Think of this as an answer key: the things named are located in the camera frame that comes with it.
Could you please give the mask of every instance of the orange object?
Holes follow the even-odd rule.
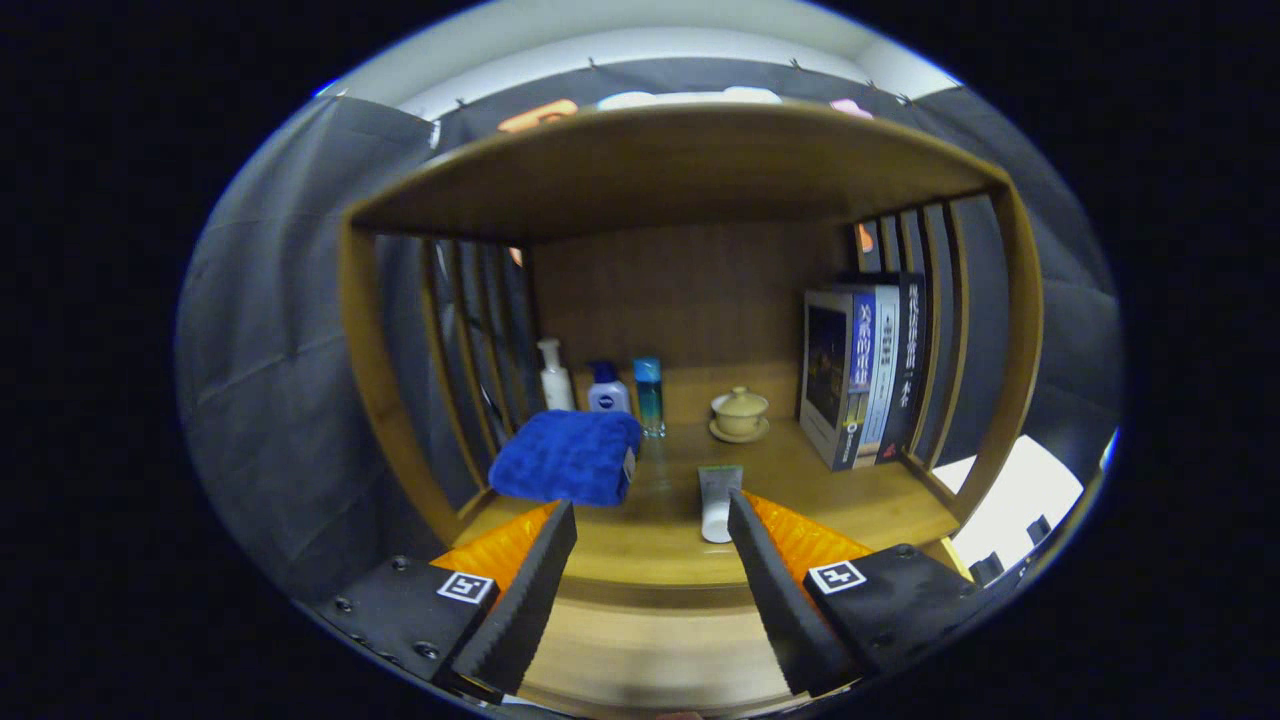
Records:
[[[498,124],[498,129],[500,132],[520,132],[522,129],[535,128],[543,123],[556,122],[564,115],[572,115],[575,113],[577,113],[577,102],[573,102],[572,100],[557,100],[540,108],[534,108],[532,110],[507,118]]]
[[[841,560],[856,560],[872,553],[872,548],[856,543],[826,525],[819,525],[804,515],[760,496],[742,491],[751,503],[760,524],[769,532],[769,539],[786,564],[791,579],[804,588],[804,577],[810,568],[831,565]]]
[[[498,583],[498,597],[494,601],[494,607],[497,607],[498,602],[502,602],[503,593],[516,579],[520,566],[525,564],[525,557],[534,547],[538,533],[543,530],[543,525],[547,524],[547,519],[550,518],[558,503],[557,500],[524,515],[517,515],[467,544],[436,557],[431,565],[457,573],[493,578]]]

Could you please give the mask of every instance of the pink object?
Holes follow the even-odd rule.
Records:
[[[841,113],[849,113],[850,115],[858,115],[859,118],[872,119],[872,114],[858,106],[858,102],[844,97],[841,100],[832,100],[831,106],[840,110]]]

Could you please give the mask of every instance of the white pump bottle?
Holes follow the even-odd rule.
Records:
[[[547,368],[541,373],[543,397],[548,410],[573,410],[573,388],[568,382],[568,370],[559,363],[559,341],[548,337],[538,341]]]

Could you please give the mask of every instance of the saucer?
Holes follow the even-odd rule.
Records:
[[[722,439],[724,442],[739,442],[739,443],[741,443],[741,442],[755,442],[755,441],[760,439],[762,437],[764,437],[764,433],[769,432],[769,419],[768,418],[760,418],[760,425],[756,427],[755,432],[751,433],[751,434],[749,434],[749,436],[731,436],[731,434],[726,434],[723,430],[719,429],[719,425],[716,424],[716,420],[712,420],[710,423],[708,423],[707,424],[707,429],[709,429],[712,432],[712,434],[716,436],[717,439]]]

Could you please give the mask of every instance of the shelf top board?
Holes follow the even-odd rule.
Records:
[[[534,245],[640,227],[855,222],[1010,184],[922,132],[813,102],[585,110],[433,159],[358,227]]]

